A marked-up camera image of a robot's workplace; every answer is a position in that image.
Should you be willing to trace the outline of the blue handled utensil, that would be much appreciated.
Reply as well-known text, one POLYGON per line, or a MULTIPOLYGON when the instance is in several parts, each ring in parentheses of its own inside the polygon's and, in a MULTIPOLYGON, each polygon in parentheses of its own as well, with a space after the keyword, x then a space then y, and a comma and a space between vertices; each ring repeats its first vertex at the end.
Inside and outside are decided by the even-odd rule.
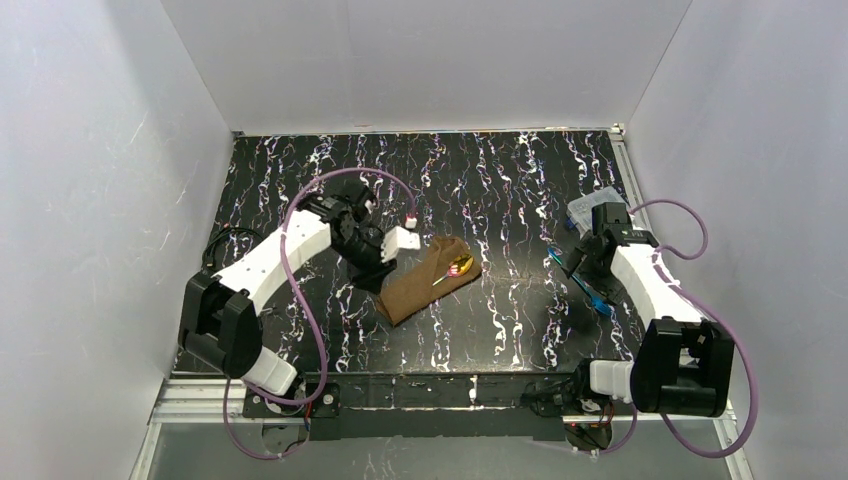
POLYGON ((573 280, 579 289, 588 297, 589 303, 592 308, 603 317, 611 317, 613 313, 613 308, 597 293, 595 292, 588 284, 586 284, 583 280, 581 280, 576 274, 571 274, 566 271, 564 261, 561 259, 559 255, 559 251, 554 247, 547 248, 548 255, 554 260, 554 262, 559 266, 560 270, 566 274, 571 280, 573 280))

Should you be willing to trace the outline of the red yellow handled utensil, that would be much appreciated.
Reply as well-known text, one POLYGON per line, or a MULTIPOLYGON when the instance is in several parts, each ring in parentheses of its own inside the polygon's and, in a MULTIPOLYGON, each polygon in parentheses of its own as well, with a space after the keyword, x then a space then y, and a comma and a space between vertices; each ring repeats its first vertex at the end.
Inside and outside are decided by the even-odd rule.
POLYGON ((436 286, 448 278, 464 276, 471 269, 473 264, 474 258, 471 254, 461 254, 457 256, 450 262, 447 271, 441 277, 436 279, 432 285, 436 286))

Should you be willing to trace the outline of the brown woven cloth napkin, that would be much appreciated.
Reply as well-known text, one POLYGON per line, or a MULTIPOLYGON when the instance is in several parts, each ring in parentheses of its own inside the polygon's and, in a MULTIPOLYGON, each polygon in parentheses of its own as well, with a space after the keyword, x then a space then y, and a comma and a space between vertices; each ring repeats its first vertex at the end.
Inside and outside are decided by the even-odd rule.
POLYGON ((436 300, 463 288, 482 274, 481 262, 460 237, 434 236, 423 260, 410 271, 383 288, 376 300, 377 311, 393 326, 425 309, 436 300), (471 266, 458 277, 439 280, 453 260, 471 257, 471 266))

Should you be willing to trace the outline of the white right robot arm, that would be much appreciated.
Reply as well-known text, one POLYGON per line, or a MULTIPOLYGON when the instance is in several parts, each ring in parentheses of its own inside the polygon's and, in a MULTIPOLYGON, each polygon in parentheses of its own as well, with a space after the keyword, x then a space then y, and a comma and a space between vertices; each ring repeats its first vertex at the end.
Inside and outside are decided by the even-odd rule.
POLYGON ((563 262, 596 307, 630 300, 645 327, 629 361, 584 359, 576 398, 620 400, 646 413, 718 417, 725 408, 735 342, 680 293, 659 242, 636 227, 624 202, 591 209, 591 226, 563 262))

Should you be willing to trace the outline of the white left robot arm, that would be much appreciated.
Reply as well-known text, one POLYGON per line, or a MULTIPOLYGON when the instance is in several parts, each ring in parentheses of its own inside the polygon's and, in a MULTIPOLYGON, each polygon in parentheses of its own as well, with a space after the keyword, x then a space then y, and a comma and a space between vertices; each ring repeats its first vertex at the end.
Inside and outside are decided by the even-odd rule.
POLYGON ((198 272, 185 288, 179 346, 230 379, 267 398, 284 398, 298 372, 263 343, 259 315, 295 272, 332 249, 346 262, 354 287, 377 293, 402 250, 417 250, 416 213, 383 232, 371 223, 376 196, 361 182, 336 193, 301 192, 281 227, 240 260, 198 272))

